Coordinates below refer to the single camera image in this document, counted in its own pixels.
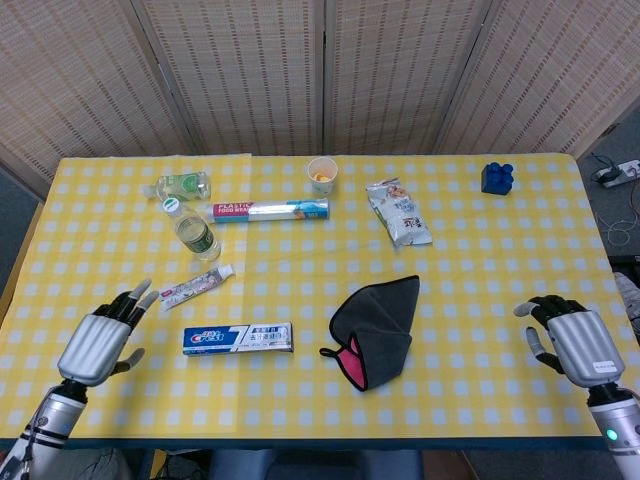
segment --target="gray towel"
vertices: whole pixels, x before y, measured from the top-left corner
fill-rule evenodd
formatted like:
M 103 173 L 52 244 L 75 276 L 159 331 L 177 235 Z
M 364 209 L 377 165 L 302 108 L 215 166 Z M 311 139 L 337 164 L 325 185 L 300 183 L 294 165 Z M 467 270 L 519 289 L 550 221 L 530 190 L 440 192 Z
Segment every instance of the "gray towel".
M 321 348 L 320 355 L 335 358 L 345 377 L 363 392 L 397 377 L 411 344 L 419 290 L 417 275 L 361 288 L 329 322 L 341 348 Z

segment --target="snack bag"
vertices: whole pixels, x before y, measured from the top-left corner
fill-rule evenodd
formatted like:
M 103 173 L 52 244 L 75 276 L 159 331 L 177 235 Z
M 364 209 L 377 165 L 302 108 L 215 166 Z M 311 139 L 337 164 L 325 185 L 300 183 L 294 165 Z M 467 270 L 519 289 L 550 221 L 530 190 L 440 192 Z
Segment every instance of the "snack bag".
M 367 185 L 369 203 L 389 232 L 395 247 L 431 243 L 431 232 L 422 219 L 418 206 L 394 178 Z

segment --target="toothpaste box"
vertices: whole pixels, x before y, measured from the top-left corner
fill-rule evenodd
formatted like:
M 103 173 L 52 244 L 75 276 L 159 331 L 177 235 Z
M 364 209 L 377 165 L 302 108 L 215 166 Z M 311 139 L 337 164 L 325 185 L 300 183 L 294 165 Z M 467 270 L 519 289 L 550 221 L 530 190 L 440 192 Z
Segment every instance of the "toothpaste box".
M 185 355 L 267 350 L 293 352 L 293 330 L 290 322 L 184 329 L 182 353 Z

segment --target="table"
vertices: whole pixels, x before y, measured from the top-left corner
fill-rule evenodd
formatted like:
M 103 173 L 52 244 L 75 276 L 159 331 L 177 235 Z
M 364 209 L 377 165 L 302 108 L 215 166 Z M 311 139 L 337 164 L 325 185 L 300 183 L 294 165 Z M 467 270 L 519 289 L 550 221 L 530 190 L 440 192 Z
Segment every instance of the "table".
M 56 362 L 85 312 L 145 276 L 163 288 L 206 269 L 174 235 L 160 202 L 142 196 L 142 185 L 202 169 L 216 202 L 298 199 L 310 195 L 308 161 L 62 160 L 0 330 L 0 438 L 18 435 L 59 382 Z M 491 161 L 515 166 L 506 197 L 480 192 L 480 172 Z M 627 364 L 624 384 L 640 387 L 638 347 L 574 160 L 536 154 L 336 162 L 330 220 L 214 226 L 220 260 L 235 266 L 236 278 L 169 312 L 154 307 L 124 352 L 144 346 L 143 361 L 89 392 L 74 439 L 251 446 L 297 439 L 397 439 L 403 446 L 470 446 L 471 437 L 597 441 L 585 392 L 535 361 L 524 340 L 533 321 L 511 313 L 546 293 L 596 308 Z M 394 176 L 419 203 L 433 245 L 392 248 L 364 186 Z M 414 273 L 421 291 L 404 372 L 359 393 L 334 360 L 318 354 L 335 347 L 329 319 L 361 286 Z M 293 354 L 181 353 L 185 327 L 276 321 L 293 323 Z

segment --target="blue lego brick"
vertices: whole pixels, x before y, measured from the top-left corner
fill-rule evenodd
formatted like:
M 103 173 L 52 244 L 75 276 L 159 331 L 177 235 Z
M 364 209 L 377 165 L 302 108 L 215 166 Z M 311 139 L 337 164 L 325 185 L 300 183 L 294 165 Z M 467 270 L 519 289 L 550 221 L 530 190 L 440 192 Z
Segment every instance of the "blue lego brick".
M 496 162 L 488 164 L 482 169 L 481 190 L 484 193 L 506 195 L 513 186 L 511 172 L 513 172 L 513 166 L 508 163 L 503 166 Z

